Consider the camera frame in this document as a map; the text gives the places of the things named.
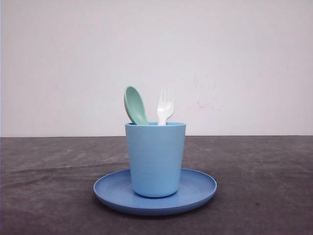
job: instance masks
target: plastic cup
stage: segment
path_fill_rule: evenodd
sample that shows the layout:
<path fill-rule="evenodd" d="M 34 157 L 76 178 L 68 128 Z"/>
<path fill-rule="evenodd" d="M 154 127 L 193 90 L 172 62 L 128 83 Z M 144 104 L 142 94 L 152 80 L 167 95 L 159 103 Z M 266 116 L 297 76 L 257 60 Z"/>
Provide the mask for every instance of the plastic cup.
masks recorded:
<path fill-rule="evenodd" d="M 132 186 L 146 197 L 164 197 L 179 187 L 186 124 L 125 124 Z"/>

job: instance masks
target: utensil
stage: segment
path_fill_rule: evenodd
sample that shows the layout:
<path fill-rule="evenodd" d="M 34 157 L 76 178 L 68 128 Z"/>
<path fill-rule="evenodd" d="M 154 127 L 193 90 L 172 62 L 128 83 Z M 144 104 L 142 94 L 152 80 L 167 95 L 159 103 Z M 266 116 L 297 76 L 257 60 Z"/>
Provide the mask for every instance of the utensil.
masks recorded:
<path fill-rule="evenodd" d="M 173 115 L 174 112 L 174 92 L 165 88 L 161 91 L 160 100 L 157 106 L 157 124 L 166 125 L 167 119 Z"/>
<path fill-rule="evenodd" d="M 132 86 L 125 89 L 124 106 L 130 120 L 136 125 L 149 125 L 139 92 Z"/>

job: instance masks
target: plastic fork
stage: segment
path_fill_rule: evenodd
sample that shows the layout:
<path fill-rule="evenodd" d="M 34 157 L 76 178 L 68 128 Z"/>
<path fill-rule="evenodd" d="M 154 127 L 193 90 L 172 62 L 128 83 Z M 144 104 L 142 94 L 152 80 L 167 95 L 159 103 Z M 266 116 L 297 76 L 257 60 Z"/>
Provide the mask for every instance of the plastic fork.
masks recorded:
<path fill-rule="evenodd" d="M 159 126 L 166 125 L 167 119 L 174 112 L 174 92 L 172 89 L 165 88 L 161 91 L 160 100 L 157 106 L 157 117 Z"/>

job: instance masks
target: cup rim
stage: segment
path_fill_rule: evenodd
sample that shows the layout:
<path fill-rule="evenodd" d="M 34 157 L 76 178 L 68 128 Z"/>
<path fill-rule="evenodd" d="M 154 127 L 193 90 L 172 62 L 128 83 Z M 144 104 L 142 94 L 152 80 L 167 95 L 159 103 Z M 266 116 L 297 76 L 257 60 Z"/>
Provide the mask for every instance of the cup rim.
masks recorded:
<path fill-rule="evenodd" d="M 170 125 L 158 126 L 157 122 L 155 122 L 155 121 L 149 121 L 149 125 L 136 125 L 133 122 L 129 122 L 129 123 L 126 123 L 125 126 L 169 128 L 169 127 L 174 127 L 174 126 L 185 126 L 186 125 L 186 123 L 183 123 L 183 122 L 167 122 L 167 123 L 169 123 Z"/>

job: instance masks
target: plate rim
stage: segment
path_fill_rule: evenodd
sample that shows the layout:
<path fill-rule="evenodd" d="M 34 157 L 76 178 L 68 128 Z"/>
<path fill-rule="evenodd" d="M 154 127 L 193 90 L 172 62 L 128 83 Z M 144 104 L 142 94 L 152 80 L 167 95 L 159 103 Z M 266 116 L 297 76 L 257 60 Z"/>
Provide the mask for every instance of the plate rim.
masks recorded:
<path fill-rule="evenodd" d="M 106 203 L 110 203 L 110 204 L 113 204 L 113 205 L 117 205 L 117 206 L 119 206 L 119 207 L 125 207 L 125 208 L 134 209 L 134 210 L 145 210 L 145 211 L 171 210 L 171 209 L 175 209 L 175 208 L 181 208 L 181 207 L 191 206 L 191 205 L 193 205 L 193 204 L 199 204 L 199 203 L 202 203 L 203 201 L 205 201 L 205 200 L 207 200 L 207 199 L 212 198 L 212 196 L 216 193 L 216 190 L 217 190 L 217 182 L 216 182 L 216 180 L 215 180 L 212 176 L 210 176 L 210 175 L 208 175 L 208 174 L 206 174 L 206 173 L 204 173 L 204 172 L 202 172 L 202 171 L 199 171 L 199 170 L 188 169 L 188 168 L 182 168 L 182 170 L 195 171 L 195 172 L 197 172 L 197 173 L 200 173 L 200 174 L 203 174 L 203 175 L 209 177 L 210 180 L 214 183 L 214 189 L 213 189 L 204 199 L 202 199 L 202 200 L 200 200 L 200 201 L 193 202 L 193 203 L 188 203 L 188 204 L 185 204 L 185 205 L 182 205 L 182 206 L 176 206 L 176 207 L 161 207 L 161 208 L 132 207 L 132 206 L 128 206 L 128 205 L 117 204 L 117 203 L 114 203 L 114 202 L 111 202 L 111 201 L 109 201 L 109 200 L 107 200 L 107 199 L 102 198 L 102 197 L 96 192 L 95 187 L 96 187 L 96 184 L 97 184 L 99 181 L 101 181 L 103 178 L 105 178 L 105 177 L 107 177 L 107 176 L 109 176 L 109 175 L 112 175 L 112 174 L 120 173 L 120 172 L 123 172 L 123 171 L 130 171 L 130 169 L 128 168 L 128 169 L 118 170 L 118 171 L 115 171 L 115 172 L 112 172 L 112 173 L 109 173 L 109 174 L 106 174 L 106 175 L 100 177 L 100 178 L 93 184 L 93 192 L 95 193 L 95 195 L 97 196 L 98 199 L 101 199 L 101 200 L 105 201 Z"/>

